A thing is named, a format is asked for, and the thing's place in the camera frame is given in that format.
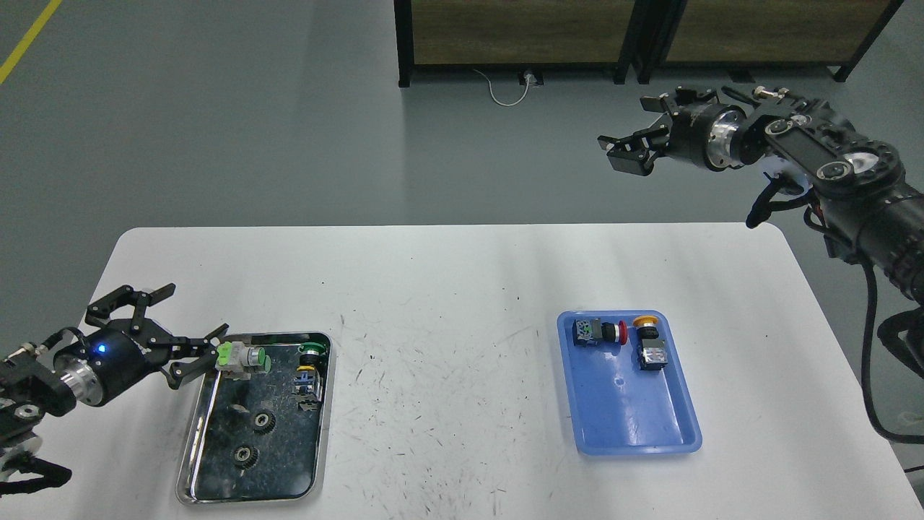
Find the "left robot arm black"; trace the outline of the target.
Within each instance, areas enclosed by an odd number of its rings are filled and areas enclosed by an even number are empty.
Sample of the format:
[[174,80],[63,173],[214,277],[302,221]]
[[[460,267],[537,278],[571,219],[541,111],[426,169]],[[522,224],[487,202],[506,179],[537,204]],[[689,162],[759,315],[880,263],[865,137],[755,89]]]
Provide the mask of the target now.
[[46,415],[63,417],[78,404],[99,407],[161,373],[168,387],[214,369],[228,330],[218,326],[201,338],[176,336],[146,316],[171,297],[175,284],[153,292],[124,285],[87,306],[84,333],[62,328],[43,342],[23,343],[2,360],[2,494],[32,494],[64,486],[72,471],[40,459],[36,425]]

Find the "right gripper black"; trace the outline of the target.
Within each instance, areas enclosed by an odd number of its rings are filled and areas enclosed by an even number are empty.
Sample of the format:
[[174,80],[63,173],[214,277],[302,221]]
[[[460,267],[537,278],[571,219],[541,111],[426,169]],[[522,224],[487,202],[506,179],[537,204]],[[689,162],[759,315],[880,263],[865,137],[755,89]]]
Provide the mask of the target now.
[[720,103],[712,87],[677,86],[673,92],[642,96],[644,111],[666,114],[650,127],[627,137],[600,135],[598,146],[611,168],[634,176],[648,176],[656,160],[667,157],[719,172],[744,166],[733,138],[746,119],[738,105]]

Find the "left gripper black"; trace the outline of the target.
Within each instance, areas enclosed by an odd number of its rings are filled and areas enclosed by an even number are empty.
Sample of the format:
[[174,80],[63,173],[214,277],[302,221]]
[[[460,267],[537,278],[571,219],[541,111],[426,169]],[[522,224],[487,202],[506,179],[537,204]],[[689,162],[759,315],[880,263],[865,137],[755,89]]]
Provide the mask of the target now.
[[[87,306],[86,325],[103,330],[55,354],[55,372],[78,402],[95,407],[108,404],[160,369],[172,391],[214,370],[217,348],[227,335],[228,323],[204,338],[172,337],[164,326],[146,316],[149,308],[174,295],[175,290],[174,283],[152,292],[123,285]],[[131,316],[113,319],[113,313],[123,307],[133,308]],[[164,340],[166,354],[138,340]]]

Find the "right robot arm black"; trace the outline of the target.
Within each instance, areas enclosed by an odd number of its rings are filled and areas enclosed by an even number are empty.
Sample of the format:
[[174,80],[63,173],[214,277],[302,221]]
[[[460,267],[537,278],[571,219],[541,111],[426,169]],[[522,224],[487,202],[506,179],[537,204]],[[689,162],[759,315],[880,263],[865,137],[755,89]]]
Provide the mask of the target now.
[[748,228],[802,209],[829,257],[863,269],[867,304],[860,385],[871,427],[885,440],[921,445],[920,434],[884,427],[871,385],[872,340],[922,375],[923,200],[907,183],[894,145],[861,134],[829,101],[788,88],[750,92],[678,86],[640,98],[657,115],[626,137],[601,135],[611,167],[635,176],[671,158],[712,172],[761,165],[767,185]]

